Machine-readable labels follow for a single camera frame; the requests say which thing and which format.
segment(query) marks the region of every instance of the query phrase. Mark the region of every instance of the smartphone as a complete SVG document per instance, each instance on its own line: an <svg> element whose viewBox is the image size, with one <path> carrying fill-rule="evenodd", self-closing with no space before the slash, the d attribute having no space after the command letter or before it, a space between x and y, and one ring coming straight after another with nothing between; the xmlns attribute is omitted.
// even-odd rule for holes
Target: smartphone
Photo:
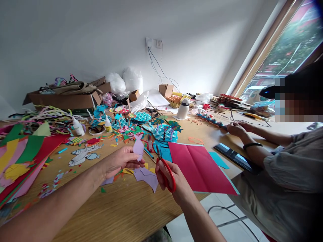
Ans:
<svg viewBox="0 0 323 242"><path fill-rule="evenodd" d="M228 146L225 146L224 144L218 144L218 145L214 146L213 148L216 149L217 151L219 151L221 154L223 154L227 158L229 158L230 160L232 160L234 163L236 163L242 169L249 171L253 175L258 175L259 172L262 171L261 167L252 163L247 158L238 154L233 149L230 149Z"/></svg>

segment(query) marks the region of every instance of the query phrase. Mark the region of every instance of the wristband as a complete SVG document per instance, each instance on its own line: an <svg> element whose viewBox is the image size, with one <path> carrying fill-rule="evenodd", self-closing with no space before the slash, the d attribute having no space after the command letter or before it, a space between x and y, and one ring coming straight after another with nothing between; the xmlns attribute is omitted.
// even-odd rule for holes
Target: wristband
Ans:
<svg viewBox="0 0 323 242"><path fill-rule="evenodd" d="M250 144L246 144L246 145L244 145L244 146L243 146L243 149L244 149L244 150L246 150L248 147L250 147L250 146L254 146L254 145L256 145L256 146L261 146L261 147L262 147L262 144L260 144L260 143L250 143Z"/></svg>

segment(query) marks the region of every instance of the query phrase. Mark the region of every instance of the white bottle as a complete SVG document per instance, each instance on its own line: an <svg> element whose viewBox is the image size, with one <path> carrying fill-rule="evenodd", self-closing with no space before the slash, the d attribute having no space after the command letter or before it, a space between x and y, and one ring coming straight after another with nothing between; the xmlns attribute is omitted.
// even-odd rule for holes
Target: white bottle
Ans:
<svg viewBox="0 0 323 242"><path fill-rule="evenodd" d="M182 104L178 108L178 113L176 115L179 119L185 119L189 110L189 99L184 98Z"/></svg>
<svg viewBox="0 0 323 242"><path fill-rule="evenodd" d="M110 123L110 120L108 119L108 116L106 115L105 116L105 130L108 132L108 133L111 133L112 132L112 125Z"/></svg>
<svg viewBox="0 0 323 242"><path fill-rule="evenodd" d="M85 135L82 124L80 124L80 122L77 121L74 117L72 117L72 118L73 118L73 128L76 131L76 134L78 136Z"/></svg>

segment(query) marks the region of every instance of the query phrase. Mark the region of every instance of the white tile floor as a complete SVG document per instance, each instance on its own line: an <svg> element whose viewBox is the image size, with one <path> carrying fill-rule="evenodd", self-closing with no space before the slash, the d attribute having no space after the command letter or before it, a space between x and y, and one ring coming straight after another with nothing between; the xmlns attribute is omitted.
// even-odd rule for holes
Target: white tile floor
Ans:
<svg viewBox="0 0 323 242"><path fill-rule="evenodd" d="M201 201L201 204L206 211L214 205L227 207L233 204L231 199L226 194L211 194ZM237 216L243 217L244 214L236 206L230 208ZM210 217L216 225L231 221L236 217L225 209L213 208L210 211ZM261 230L255 226L249 219L243 220L246 225L257 236L260 242L268 242L267 238L263 235ZM167 224L167 229L174 242L194 242L191 233L188 229L185 217L181 214L179 217ZM223 236L228 242L257 242L256 238L248 230L248 228L240 221L237 223L225 225L219 228Z"/></svg>

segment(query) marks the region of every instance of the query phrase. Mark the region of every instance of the red scissors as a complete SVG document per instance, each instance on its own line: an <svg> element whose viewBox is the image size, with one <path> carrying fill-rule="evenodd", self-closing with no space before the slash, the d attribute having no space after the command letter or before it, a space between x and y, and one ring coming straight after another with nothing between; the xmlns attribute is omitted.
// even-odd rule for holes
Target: red scissors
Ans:
<svg viewBox="0 0 323 242"><path fill-rule="evenodd" d="M170 186L170 184L169 184L169 181L168 181L167 177L165 176L165 174L164 174L164 173L162 173L162 171L160 171L161 176L162 176L162 177L163 177L163 179L164 179L165 187L167 187L167 188L168 188L168 190L169 190L171 193L173 193L173 192L175 192L175 190L176 190L176 183L175 183L175 178L174 178L173 172L172 172L172 170L169 168L169 165L167 164L167 162L162 158L162 154L159 152L158 146L156 146L156 148L157 148L157 155L158 155L158 159L159 159L159 160L161 160L161 161L164 163L164 166L167 168L167 170L168 170L168 172L169 172L169 174L170 174L170 176L171 176L172 182L173 182L173 188L171 189L171 188L170 188L171 186Z"/></svg>

